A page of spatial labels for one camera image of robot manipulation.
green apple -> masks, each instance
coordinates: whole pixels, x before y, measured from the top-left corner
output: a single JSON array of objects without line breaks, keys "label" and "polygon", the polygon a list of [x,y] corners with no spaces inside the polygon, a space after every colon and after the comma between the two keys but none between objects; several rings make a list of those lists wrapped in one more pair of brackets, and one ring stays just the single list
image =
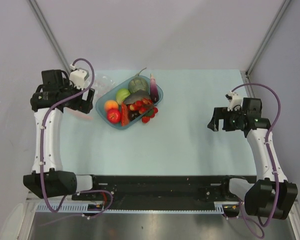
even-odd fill
[{"label": "green apple", "polygon": [[122,104],[122,102],[130,95],[128,89],[122,88],[116,93],[116,101],[119,105]]}]

orange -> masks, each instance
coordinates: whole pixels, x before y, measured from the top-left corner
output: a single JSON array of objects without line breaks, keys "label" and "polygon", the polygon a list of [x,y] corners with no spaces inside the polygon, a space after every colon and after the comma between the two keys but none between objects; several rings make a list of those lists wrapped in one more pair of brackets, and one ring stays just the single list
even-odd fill
[{"label": "orange", "polygon": [[115,100],[108,100],[104,104],[105,112],[108,112],[110,109],[119,109],[119,104]]}]

basket of fruits and vegetables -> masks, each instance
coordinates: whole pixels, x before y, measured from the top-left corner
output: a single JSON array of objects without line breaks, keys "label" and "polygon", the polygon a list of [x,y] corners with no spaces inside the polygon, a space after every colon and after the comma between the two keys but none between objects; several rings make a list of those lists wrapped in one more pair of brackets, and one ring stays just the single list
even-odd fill
[{"label": "basket of fruits and vegetables", "polygon": [[99,115],[112,127],[126,129],[138,120],[148,123],[163,98],[162,89],[151,79],[140,76],[140,72],[124,81],[98,99],[95,108]]}]

stainless steel floor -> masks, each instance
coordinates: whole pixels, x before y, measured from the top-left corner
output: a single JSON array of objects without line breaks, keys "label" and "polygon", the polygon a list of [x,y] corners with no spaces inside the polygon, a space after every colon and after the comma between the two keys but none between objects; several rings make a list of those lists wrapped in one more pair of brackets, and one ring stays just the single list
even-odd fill
[{"label": "stainless steel floor", "polygon": [[[243,220],[226,221],[221,215],[211,214],[108,213],[92,220],[71,217],[47,226],[39,226],[66,214],[36,213],[29,240],[257,239],[249,232]],[[265,229],[265,239],[295,239],[289,220],[273,220]]]}]

blue plastic basket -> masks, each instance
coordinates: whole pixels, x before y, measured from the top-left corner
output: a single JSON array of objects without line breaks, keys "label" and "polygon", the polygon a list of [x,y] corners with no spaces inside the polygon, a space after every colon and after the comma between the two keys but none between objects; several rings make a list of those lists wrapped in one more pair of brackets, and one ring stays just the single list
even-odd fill
[{"label": "blue plastic basket", "polygon": [[[150,85],[150,79],[148,77],[145,76],[139,76],[140,78],[145,79],[149,85]],[[114,127],[116,129],[119,130],[123,130],[123,129],[127,129],[128,127],[130,127],[131,125],[133,125],[134,123],[136,123],[137,121],[139,121],[143,115],[145,115],[147,112],[145,112],[144,114],[138,116],[135,120],[131,121],[128,125],[126,126],[121,126],[121,123],[119,122],[118,124],[112,124],[110,123],[107,119],[106,119],[106,112],[104,110],[104,104],[106,101],[108,100],[115,100],[115,96],[116,93],[122,88],[122,89],[127,89],[129,82],[135,78],[135,76],[129,78],[128,80],[124,81],[123,83],[121,83],[120,85],[116,86],[114,89],[112,89],[111,91],[107,92],[105,95],[103,95],[102,97],[100,97],[98,99],[98,101],[95,104],[95,109],[98,112],[98,114],[102,117],[103,120],[105,120],[111,127]],[[157,85],[158,87],[158,92],[159,92],[159,100],[154,104],[155,106],[162,100],[163,98],[163,91],[162,89]]]}]

